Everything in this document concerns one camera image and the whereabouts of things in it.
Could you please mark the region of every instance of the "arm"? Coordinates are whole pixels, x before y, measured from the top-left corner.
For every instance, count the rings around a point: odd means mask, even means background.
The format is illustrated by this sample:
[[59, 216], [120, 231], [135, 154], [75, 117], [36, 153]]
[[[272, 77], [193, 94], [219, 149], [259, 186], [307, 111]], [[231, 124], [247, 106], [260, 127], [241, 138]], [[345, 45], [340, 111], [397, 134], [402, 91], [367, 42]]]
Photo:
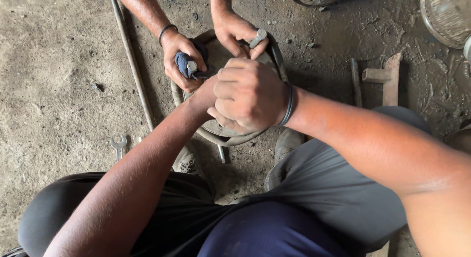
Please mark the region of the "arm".
[[170, 168], [214, 105], [206, 83], [116, 163], [50, 243], [45, 257], [129, 256], [147, 225]]
[[214, 31], [221, 44], [235, 57], [256, 59], [268, 45], [268, 39], [258, 43], [254, 49], [244, 50], [236, 41], [251, 41], [257, 36], [257, 29], [241, 18], [232, 9], [232, 0], [210, 0]]
[[[282, 120], [286, 85], [264, 65], [233, 59], [218, 78], [218, 99], [208, 110], [218, 122], [254, 131]], [[471, 256], [468, 155], [391, 117], [295, 91], [286, 126], [329, 144], [359, 172], [396, 192], [423, 256]]]
[[[163, 13], [156, 0], [120, 0], [133, 13], [149, 31], [156, 37], [159, 37], [163, 27], [170, 24], [170, 21]], [[183, 90], [188, 93], [195, 91], [200, 85], [201, 80], [187, 79], [180, 73], [175, 64], [175, 55], [182, 51], [190, 55], [198, 64], [198, 69], [207, 71], [206, 64], [201, 54], [195, 49], [183, 34], [179, 33], [174, 27], [165, 30], [162, 35], [163, 60], [165, 73], [169, 78], [175, 81]]]

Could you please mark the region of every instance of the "dirt floor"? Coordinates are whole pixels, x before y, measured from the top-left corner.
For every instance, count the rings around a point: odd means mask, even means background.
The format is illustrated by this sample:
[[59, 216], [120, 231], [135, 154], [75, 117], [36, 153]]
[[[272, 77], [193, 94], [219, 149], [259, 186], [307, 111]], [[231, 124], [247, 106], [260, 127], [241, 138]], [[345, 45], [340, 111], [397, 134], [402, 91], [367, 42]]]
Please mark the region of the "dirt floor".
[[[462, 52], [427, 32], [419, 0], [343, 0], [322, 12], [291, 0], [233, 1], [237, 13], [274, 35], [295, 85], [352, 104], [350, 58], [361, 68], [380, 68], [403, 52], [400, 105], [422, 115], [441, 140], [471, 117]], [[159, 2], [187, 37], [212, 28], [209, 0]], [[125, 15], [158, 123], [174, 108], [162, 49]], [[2, 252], [17, 245], [22, 212], [39, 190], [66, 175], [108, 170], [115, 162], [110, 137], [125, 134], [130, 149], [148, 128], [110, 0], [0, 0], [0, 31]], [[367, 108], [380, 105], [380, 86], [362, 89]], [[262, 192], [281, 131], [273, 127], [254, 144], [231, 147], [230, 164], [221, 164], [215, 145], [194, 136], [218, 203]], [[405, 228], [392, 241], [391, 256], [417, 255]]]

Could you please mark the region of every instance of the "blue rag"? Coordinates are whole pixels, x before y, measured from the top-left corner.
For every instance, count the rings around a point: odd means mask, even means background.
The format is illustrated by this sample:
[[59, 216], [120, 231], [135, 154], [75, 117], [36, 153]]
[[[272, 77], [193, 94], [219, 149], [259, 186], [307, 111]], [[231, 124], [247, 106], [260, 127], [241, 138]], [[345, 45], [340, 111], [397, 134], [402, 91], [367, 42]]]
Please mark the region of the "blue rag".
[[[189, 39], [189, 40], [193, 43], [193, 45], [198, 50], [198, 52], [200, 52], [201, 56], [203, 57], [204, 63], [206, 64], [206, 66], [208, 66], [208, 56], [209, 56], [208, 48], [204, 44], [198, 42], [195, 39]], [[178, 69], [180, 70], [180, 73], [182, 73], [185, 76], [185, 78], [196, 79], [196, 77], [193, 76], [193, 72], [191, 72], [186, 67], [189, 61], [194, 61], [194, 59], [191, 58], [188, 54], [185, 54], [184, 52], [178, 52], [175, 55], [175, 63], [177, 64]]]

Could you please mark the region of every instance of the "black wristband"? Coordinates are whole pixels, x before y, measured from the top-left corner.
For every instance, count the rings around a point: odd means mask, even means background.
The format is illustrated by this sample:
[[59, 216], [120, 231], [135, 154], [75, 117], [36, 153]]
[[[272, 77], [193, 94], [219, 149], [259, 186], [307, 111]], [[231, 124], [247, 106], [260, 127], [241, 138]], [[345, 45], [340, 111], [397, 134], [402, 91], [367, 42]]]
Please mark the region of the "black wristband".
[[162, 43], [160, 42], [160, 39], [162, 38], [163, 32], [164, 32], [165, 30], [167, 30], [168, 28], [170, 28], [170, 27], [175, 27], [175, 29], [177, 29], [177, 31], [178, 31], [178, 28], [177, 28], [175, 25], [173, 25], [173, 24], [169, 24], [169, 25], [163, 27], [163, 29], [160, 31], [160, 34], [159, 34], [159, 44], [160, 44], [160, 46], [162, 46]]
[[288, 85], [288, 109], [286, 110], [285, 117], [278, 125], [285, 125], [291, 117], [291, 113], [294, 105], [294, 88], [289, 82], [285, 82]]

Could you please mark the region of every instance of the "black pants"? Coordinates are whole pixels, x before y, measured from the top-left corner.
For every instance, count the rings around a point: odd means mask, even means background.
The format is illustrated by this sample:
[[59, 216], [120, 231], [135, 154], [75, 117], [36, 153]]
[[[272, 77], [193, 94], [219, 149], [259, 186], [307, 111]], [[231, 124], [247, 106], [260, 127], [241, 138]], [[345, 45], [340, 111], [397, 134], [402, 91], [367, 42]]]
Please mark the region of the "black pants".
[[[430, 134], [427, 123], [401, 107], [374, 109]], [[317, 218], [352, 256], [381, 248], [406, 224], [399, 197], [363, 176], [329, 145], [312, 139], [274, 168], [286, 179], [271, 191], [235, 205], [212, 202], [207, 182], [170, 173], [159, 204], [131, 251], [133, 256], [196, 256], [206, 236], [227, 214], [249, 204], [279, 201]], [[104, 173], [59, 179], [40, 191], [27, 207], [18, 240], [30, 257], [41, 257], [55, 234]]]

